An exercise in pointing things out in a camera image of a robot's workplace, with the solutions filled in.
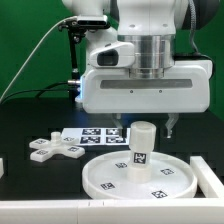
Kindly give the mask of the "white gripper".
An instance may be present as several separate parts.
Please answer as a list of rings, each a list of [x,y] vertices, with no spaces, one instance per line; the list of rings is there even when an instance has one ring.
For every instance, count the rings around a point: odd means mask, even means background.
[[[210,60],[176,61],[160,79],[137,79],[128,69],[92,69],[82,80],[81,99],[88,113],[169,113],[167,137],[178,113],[204,112],[210,104]],[[120,114],[112,121],[123,137]]]

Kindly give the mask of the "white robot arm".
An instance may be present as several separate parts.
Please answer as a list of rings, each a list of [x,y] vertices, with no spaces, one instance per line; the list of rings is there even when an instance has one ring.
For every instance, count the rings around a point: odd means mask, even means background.
[[[165,113],[167,134],[181,113],[210,104],[213,61],[195,32],[220,0],[62,0],[73,40],[87,39],[86,70],[75,101],[88,113]]]

